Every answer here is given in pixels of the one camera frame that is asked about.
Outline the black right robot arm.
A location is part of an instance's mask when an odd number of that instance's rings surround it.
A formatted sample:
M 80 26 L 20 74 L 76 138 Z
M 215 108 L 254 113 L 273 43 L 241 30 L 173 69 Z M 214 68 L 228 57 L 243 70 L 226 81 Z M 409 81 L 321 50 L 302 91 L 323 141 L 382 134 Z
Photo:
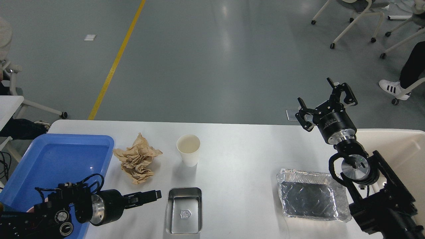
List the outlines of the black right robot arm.
M 299 97 L 295 114 L 308 132 L 316 126 L 324 141 L 337 151 L 329 158 L 331 177 L 347 188 L 353 202 L 350 214 L 367 234 L 381 233 L 384 239 L 423 239 L 424 227 L 413 216 L 415 198 L 378 151 L 369 155 L 357 141 L 357 128 L 345 105 L 358 101 L 347 83 L 334 83 L 328 100 L 311 109 Z

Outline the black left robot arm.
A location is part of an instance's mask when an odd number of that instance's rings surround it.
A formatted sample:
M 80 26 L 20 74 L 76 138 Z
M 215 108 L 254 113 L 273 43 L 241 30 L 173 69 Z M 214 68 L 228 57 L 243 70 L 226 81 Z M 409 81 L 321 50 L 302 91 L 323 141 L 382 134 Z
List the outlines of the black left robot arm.
M 104 177 L 91 174 L 76 183 L 62 183 L 53 189 L 36 187 L 42 202 L 32 211 L 2 211 L 2 239 L 64 239 L 78 223 L 93 226 L 117 221 L 124 210 L 140 207 L 161 198 L 160 190 L 122 195 L 116 189 L 102 190 Z

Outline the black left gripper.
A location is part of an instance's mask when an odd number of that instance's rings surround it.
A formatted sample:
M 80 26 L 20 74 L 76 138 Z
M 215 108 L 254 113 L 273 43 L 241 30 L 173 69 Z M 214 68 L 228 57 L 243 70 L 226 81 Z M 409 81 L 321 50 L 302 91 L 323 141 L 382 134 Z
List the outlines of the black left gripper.
M 161 197 L 160 190 L 135 192 L 124 196 L 116 189 L 100 191 L 91 195 L 93 213 L 90 223 L 100 226 L 117 221 L 123 215 L 124 209 L 140 207 L 161 199 Z

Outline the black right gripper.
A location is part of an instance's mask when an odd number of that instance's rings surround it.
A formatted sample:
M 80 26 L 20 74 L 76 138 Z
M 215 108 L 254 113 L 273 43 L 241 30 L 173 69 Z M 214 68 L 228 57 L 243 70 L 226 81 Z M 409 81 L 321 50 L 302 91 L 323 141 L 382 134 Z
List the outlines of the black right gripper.
M 305 102 L 298 97 L 300 105 L 296 119 L 307 132 L 311 132 L 314 124 L 318 127 L 324 141 L 329 145 L 337 145 L 348 139 L 355 139 L 357 129 L 346 112 L 346 107 L 356 106 L 358 100 L 347 83 L 335 83 L 331 78 L 326 78 L 332 88 L 328 108 L 333 112 L 326 115 L 316 115 L 316 109 L 308 108 Z M 306 115 L 314 116 L 314 124 L 306 120 Z

